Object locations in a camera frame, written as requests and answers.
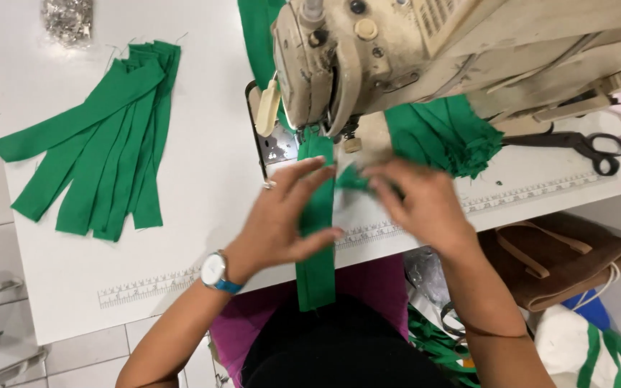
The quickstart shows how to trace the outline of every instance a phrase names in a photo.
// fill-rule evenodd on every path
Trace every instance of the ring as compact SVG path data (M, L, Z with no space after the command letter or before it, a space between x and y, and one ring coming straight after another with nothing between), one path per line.
M270 190L270 189L274 189L275 187L277 187L276 181L271 180L271 181L267 181L263 183L263 189Z

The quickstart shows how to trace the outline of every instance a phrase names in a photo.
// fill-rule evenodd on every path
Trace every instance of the industrial sewing machine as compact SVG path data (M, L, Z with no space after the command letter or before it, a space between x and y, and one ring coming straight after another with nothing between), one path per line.
M549 123L621 91L617 0L290 0L272 36L290 125L346 152L361 116L401 103L466 93L492 124Z

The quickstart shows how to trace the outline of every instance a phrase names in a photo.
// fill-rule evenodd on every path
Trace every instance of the scissors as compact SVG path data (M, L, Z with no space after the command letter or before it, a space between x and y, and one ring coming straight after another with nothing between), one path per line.
M615 142L618 151L596 150L594 146L596 139L609 139ZM502 143L511 146L574 148L579 154L591 159L595 172L604 177L611 177L620 169L620 162L616 157L621 156L621 139L608 133L594 133L589 136L579 132L540 133L506 137L502 139ZM603 168L603 162L608 164L607 171Z

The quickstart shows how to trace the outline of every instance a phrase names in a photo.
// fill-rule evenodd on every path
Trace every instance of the white table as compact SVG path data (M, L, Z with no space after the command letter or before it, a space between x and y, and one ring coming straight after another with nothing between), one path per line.
M56 201L35 224L15 213L32 317L39 344L156 315L178 292L101 308L99 291L183 274L209 252L223 247L240 229L260 190L262 176L253 146L244 89L253 79L236 1L112 0L95 2L95 43L66 50L46 40L39 0L0 0L0 136L36 124L81 103L99 82L113 46L133 40L179 40L183 54L174 89L172 119L158 175L164 227L134 231L128 218L118 244L55 232ZM593 132L597 124L621 132L607 115L572 121ZM42 155L8 163L15 199ZM481 180L460 180L462 198L531 184L559 173L590 171L572 150L503 150ZM621 194L617 178L513 207L470 216L482 230ZM387 217L365 195L340 194L335 224L344 228ZM408 235L337 252L337 267L413 248ZM295 277L293 266L264 271L247 289Z

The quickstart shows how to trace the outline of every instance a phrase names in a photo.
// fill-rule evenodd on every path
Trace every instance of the hand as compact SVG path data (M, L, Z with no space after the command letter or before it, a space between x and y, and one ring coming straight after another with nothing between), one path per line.
M421 243L444 255L457 255L471 243L478 245L475 229L466 221L446 172L393 159L367 168L364 175L371 177L370 186L390 217ZM390 183L406 196L403 201Z
M298 232L299 216L306 203L324 181L335 175L335 167L322 167L324 163L324 157L314 157L274 173L270 180L277 186L263 189L243 230L224 249L229 258L226 275L231 282L242 285L267 267L301 262L341 238L340 228L326 228L306 238Z

